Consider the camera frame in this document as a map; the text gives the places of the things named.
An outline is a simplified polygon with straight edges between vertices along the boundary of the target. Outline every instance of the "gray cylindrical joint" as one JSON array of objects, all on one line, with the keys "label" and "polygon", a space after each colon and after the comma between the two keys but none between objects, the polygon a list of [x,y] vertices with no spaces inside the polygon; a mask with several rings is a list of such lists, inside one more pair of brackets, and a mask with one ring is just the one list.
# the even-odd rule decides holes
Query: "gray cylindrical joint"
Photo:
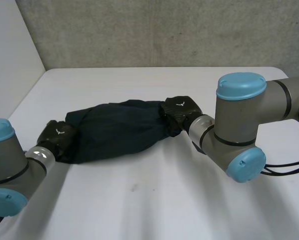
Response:
[{"label": "gray cylindrical joint", "polygon": [[26,158],[10,122],[0,119],[0,217],[17,215],[54,163],[43,147],[31,148]]},{"label": "gray cylindrical joint", "polygon": [[188,136],[196,146],[202,149],[202,136],[214,125],[214,118],[202,115],[196,118],[189,127]]},{"label": "gray cylindrical joint", "polygon": [[246,143],[257,136],[258,109],[267,84],[259,74],[235,72],[222,76],[216,91],[215,134],[232,143]]},{"label": "gray cylindrical joint", "polygon": [[0,118],[0,181],[19,174],[27,164],[28,161],[10,122]]}]

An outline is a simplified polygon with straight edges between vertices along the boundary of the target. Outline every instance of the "concrete wall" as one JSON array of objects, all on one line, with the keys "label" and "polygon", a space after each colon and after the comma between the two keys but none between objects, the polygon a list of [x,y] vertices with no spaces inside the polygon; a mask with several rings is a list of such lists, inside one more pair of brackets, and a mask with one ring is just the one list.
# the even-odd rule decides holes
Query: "concrete wall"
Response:
[{"label": "concrete wall", "polygon": [[15,1],[0,0],[0,118],[10,117],[44,72]]},{"label": "concrete wall", "polygon": [[299,0],[16,0],[47,69],[273,66],[299,76]]}]

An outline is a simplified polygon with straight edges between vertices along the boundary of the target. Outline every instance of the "table surface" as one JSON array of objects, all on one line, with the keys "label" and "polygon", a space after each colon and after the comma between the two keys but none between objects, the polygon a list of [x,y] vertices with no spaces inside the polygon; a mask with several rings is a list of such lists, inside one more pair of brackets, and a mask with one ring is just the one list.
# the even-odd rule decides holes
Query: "table surface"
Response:
[{"label": "table surface", "polygon": [[[215,115],[218,79],[273,67],[77,68],[47,71],[10,121],[24,150],[49,120],[128,99],[191,96]],[[299,123],[259,127],[267,163],[299,161]],[[115,159],[56,163],[28,206],[0,225],[0,240],[299,240],[299,174],[236,183],[186,133]]]}]

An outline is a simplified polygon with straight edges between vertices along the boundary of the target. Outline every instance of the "dark blue cloth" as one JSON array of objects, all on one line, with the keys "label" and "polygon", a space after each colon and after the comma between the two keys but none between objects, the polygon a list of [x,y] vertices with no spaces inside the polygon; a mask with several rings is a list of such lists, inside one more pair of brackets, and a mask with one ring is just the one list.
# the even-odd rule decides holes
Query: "dark blue cloth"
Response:
[{"label": "dark blue cloth", "polygon": [[160,103],[128,100],[69,112],[65,122],[78,128],[78,135],[67,159],[59,162],[79,164],[135,154],[169,137],[159,115]]}]

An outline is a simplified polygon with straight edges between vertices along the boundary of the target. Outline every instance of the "gray wall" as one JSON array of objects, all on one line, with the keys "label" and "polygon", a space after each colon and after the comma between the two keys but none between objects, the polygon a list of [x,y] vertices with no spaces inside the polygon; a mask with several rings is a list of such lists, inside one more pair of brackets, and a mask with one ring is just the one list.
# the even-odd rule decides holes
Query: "gray wall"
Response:
[{"label": "gray wall", "polygon": [[299,0],[16,0],[45,68],[273,66],[299,76]]}]

